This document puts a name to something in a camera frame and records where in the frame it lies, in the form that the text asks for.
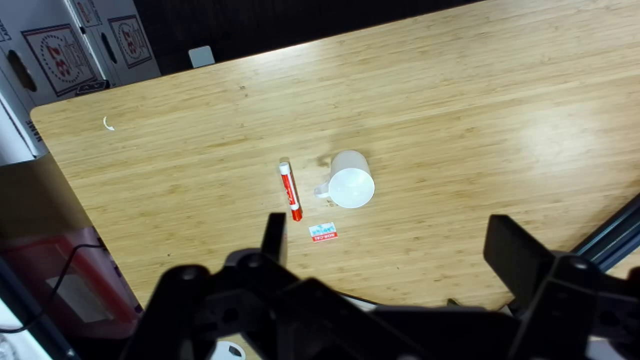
wooden table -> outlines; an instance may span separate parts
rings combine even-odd
[[[640,192],[640,2],[489,0],[31,117],[142,302],[174,264],[255,246],[288,210],[290,156],[290,271],[375,302],[497,307],[489,215],[567,251]],[[343,148],[375,179],[362,210],[313,197]],[[324,223],[337,240],[309,242]]]

label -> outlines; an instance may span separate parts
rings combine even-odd
[[[22,33],[22,37],[38,59],[55,96],[76,92],[82,84],[98,82],[70,25],[33,28]]]
[[[71,0],[71,4],[84,28],[94,28],[101,25],[94,0]]]
[[[52,289],[55,286],[55,283],[58,276],[45,281],[45,285]],[[78,274],[64,276],[58,289],[58,296],[78,314],[82,322],[101,322],[113,318]]]
[[[9,42],[12,37],[8,35],[3,22],[0,22],[0,42]]]
[[[326,242],[337,239],[337,229],[334,223],[316,225],[307,229],[307,235],[312,236],[312,242]]]
[[[137,17],[119,17],[107,22],[128,68],[151,60],[151,50],[147,48]]]

